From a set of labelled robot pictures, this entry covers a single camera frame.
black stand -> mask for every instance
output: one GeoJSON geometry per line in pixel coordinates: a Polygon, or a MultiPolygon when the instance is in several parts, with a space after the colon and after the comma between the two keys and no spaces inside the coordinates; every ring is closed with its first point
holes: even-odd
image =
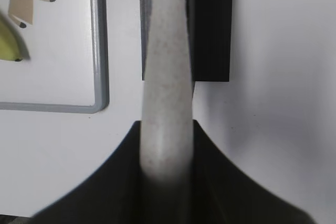
{"type": "MultiPolygon", "coordinates": [[[[233,165],[194,122],[192,223],[313,224],[233,165]]],[[[140,122],[85,182],[29,224],[135,224],[141,217],[140,122]]]]}

black holder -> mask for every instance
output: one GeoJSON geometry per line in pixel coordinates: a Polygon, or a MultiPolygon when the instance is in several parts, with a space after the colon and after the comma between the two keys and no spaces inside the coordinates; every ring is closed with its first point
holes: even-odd
{"type": "MultiPolygon", "coordinates": [[[[151,1],[140,0],[143,77],[151,1]]],[[[194,81],[229,81],[232,0],[187,0],[194,81]]]]}
{"type": "MultiPolygon", "coordinates": [[[[85,182],[29,224],[143,223],[140,125],[134,123],[117,150],[85,182]]],[[[191,181],[191,224],[314,224],[308,214],[241,172],[196,121],[191,181]]]]}

whiteboard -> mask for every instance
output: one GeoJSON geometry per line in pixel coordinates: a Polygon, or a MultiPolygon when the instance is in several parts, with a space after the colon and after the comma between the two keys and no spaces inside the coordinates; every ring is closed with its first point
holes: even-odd
{"type": "Polygon", "coordinates": [[[9,18],[29,57],[0,60],[0,109],[96,112],[106,105],[97,0],[33,0],[32,24],[9,18]]]}

yellow-green fruit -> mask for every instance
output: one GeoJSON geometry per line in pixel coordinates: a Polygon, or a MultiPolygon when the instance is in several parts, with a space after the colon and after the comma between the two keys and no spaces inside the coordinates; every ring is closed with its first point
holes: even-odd
{"type": "Polygon", "coordinates": [[[0,59],[22,61],[18,42],[8,25],[0,17],[0,59]]]}

black plastic mount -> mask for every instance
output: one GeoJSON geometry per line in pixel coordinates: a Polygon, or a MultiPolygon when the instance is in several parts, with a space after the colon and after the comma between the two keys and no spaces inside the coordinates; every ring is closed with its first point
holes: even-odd
{"type": "MultiPolygon", "coordinates": [[[[140,0],[143,76],[151,0],[140,0]]],[[[229,81],[232,0],[187,0],[194,81],[229,81]]]]}

